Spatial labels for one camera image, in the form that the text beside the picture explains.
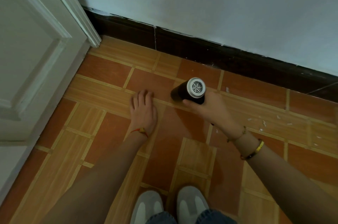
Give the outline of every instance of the wall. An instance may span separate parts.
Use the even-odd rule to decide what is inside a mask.
[[[84,6],[338,75],[338,0],[79,0]]]

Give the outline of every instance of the finger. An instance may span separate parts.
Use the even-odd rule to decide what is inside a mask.
[[[138,106],[139,106],[139,93],[140,92],[136,92],[133,96],[134,109],[138,108]]]
[[[156,106],[152,106],[152,116],[153,116],[153,119],[157,122],[157,108],[156,108]]]
[[[133,105],[133,96],[130,97],[129,99],[129,110],[130,110],[130,113],[132,114],[134,112],[134,105]]]
[[[151,91],[148,91],[147,95],[146,95],[146,106],[152,106],[152,97],[153,97],[154,93]]]
[[[187,99],[184,99],[184,100],[183,100],[183,103],[184,103],[187,107],[189,107],[190,109],[192,109],[193,111],[196,111],[196,112],[199,112],[200,107],[201,107],[201,105],[196,104],[195,102],[192,102],[192,101],[187,100]]]
[[[139,106],[144,106],[144,94],[146,93],[146,90],[141,90],[139,93]]]

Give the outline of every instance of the jeans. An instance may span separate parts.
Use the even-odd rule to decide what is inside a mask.
[[[233,219],[223,215],[219,211],[207,209],[197,218],[196,224],[236,224]],[[170,213],[163,211],[149,218],[146,224],[177,224]]]

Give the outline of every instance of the tiled floor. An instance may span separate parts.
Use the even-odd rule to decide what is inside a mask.
[[[128,134],[129,98],[155,92],[159,121],[138,152],[106,223],[128,223],[137,195],[156,188],[174,212],[194,184],[241,223],[290,223],[224,135],[169,96],[191,77],[220,93],[243,125],[338,199],[338,104],[114,38],[91,49],[0,208],[0,224],[37,223],[113,141]]]

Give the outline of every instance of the gray sneaker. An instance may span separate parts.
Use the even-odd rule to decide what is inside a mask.
[[[179,224],[196,223],[197,217],[206,209],[209,209],[209,205],[197,188],[186,186],[179,191],[177,195],[177,218]]]
[[[130,224],[145,224],[151,216],[161,212],[163,203],[159,193],[153,190],[146,191],[136,201]]]

